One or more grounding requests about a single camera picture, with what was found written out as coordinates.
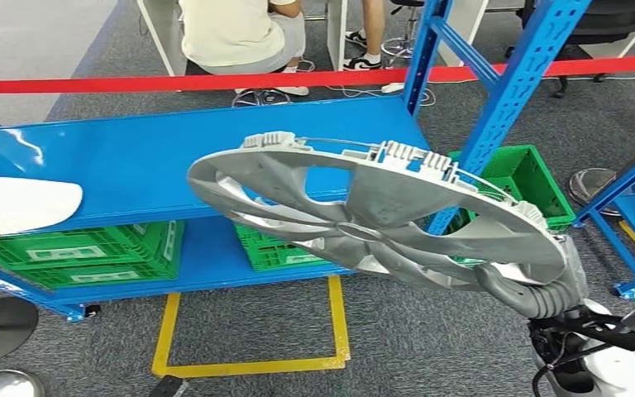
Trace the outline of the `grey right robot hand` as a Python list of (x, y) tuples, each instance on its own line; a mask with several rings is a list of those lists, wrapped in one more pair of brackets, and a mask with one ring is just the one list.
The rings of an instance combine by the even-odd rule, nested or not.
[(480, 287), (499, 302), (525, 318), (553, 318), (584, 303), (588, 285), (580, 254), (572, 237), (561, 236), (567, 265), (561, 275), (547, 285), (523, 285), (505, 278), (491, 264), (474, 269)]

